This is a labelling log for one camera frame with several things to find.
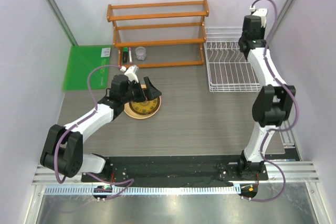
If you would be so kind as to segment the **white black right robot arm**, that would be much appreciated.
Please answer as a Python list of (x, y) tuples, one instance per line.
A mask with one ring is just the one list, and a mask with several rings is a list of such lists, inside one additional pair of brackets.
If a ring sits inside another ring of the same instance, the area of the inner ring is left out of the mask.
[(274, 133), (288, 119), (296, 94), (295, 87), (286, 84), (272, 62), (264, 39), (265, 28), (265, 15), (247, 15), (238, 41), (240, 52), (252, 66), (260, 84), (252, 106), (254, 129), (237, 165), (237, 173), (242, 179), (262, 173), (265, 151)]

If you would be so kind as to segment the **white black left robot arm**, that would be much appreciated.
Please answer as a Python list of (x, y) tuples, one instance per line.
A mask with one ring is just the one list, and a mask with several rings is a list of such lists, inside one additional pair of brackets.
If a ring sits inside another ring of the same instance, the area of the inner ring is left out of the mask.
[(40, 156), (40, 164), (53, 170), (56, 176), (72, 178), (78, 173), (93, 173), (105, 182), (112, 174), (108, 161), (98, 154), (84, 154), (84, 142), (105, 124), (112, 122), (129, 102), (152, 101), (161, 96), (148, 77), (145, 87), (136, 80), (120, 74), (113, 78), (111, 87), (88, 113), (67, 125), (53, 125), (47, 134)]

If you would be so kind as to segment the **olive yellow patterned plate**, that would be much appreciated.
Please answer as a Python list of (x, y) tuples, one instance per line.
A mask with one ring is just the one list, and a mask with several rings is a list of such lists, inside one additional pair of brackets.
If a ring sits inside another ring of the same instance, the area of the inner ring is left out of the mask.
[(160, 99), (157, 98), (153, 101), (146, 100), (144, 102), (130, 102), (130, 109), (136, 114), (146, 115), (151, 114), (158, 109)]

